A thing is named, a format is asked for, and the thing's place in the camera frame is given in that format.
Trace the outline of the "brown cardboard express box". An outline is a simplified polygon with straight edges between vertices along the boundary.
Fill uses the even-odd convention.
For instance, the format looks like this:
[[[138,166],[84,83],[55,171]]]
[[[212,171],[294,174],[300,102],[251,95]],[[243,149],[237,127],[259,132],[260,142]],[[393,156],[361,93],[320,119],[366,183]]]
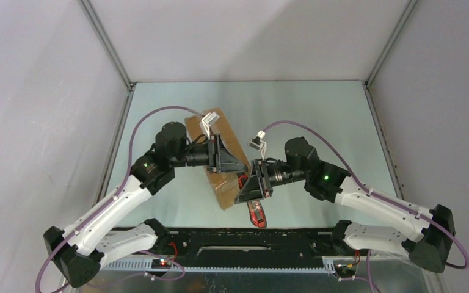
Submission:
[[[240,190],[239,177],[249,171],[249,160],[227,117],[222,109],[212,108],[205,110],[201,117],[187,117],[184,123],[192,139],[208,130],[206,145],[216,153],[205,172],[220,208],[232,207]]]

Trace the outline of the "red black utility knife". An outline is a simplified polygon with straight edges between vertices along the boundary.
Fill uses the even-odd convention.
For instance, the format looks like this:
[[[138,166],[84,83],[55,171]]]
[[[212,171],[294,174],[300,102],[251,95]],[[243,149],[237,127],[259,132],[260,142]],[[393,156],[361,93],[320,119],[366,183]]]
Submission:
[[[267,228],[266,216],[260,201],[248,202],[247,207],[251,223],[260,229]]]

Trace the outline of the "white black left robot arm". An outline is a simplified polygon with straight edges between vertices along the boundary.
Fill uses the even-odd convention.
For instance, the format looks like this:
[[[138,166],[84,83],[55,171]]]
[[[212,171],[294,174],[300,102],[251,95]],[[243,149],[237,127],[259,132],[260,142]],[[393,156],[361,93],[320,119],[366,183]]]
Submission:
[[[247,166],[228,150],[218,134],[191,142],[185,125],[165,124],[152,147],[128,169],[122,183],[74,224],[50,227],[43,235],[52,261],[74,288],[92,280],[106,265],[138,251],[164,253],[169,231],[156,219],[108,235],[138,205],[175,178],[175,168],[204,166],[210,173],[240,173]]]

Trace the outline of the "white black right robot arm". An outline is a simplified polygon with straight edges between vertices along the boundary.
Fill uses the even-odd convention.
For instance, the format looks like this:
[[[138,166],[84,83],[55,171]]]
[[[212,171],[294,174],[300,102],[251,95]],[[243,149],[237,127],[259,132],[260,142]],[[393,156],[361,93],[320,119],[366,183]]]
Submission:
[[[269,198],[273,188],[304,182],[305,191],[320,201],[347,206],[383,221],[369,226],[340,220],[330,236],[332,250],[346,255],[352,250],[384,251],[407,257],[414,265],[434,273],[448,267],[455,235],[452,211],[443,205],[429,209],[379,195],[345,169],[321,160],[304,137],[289,139],[285,161],[255,159],[243,180],[236,204]]]

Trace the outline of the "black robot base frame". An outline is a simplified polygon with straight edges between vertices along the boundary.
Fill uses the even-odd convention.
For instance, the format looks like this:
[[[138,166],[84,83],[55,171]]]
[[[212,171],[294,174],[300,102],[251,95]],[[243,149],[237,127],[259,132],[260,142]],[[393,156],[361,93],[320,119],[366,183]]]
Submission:
[[[367,249],[342,247],[333,228],[168,228],[165,248],[124,256],[105,270],[179,273],[334,273],[339,264],[357,266]],[[177,264],[168,264],[174,259]]]

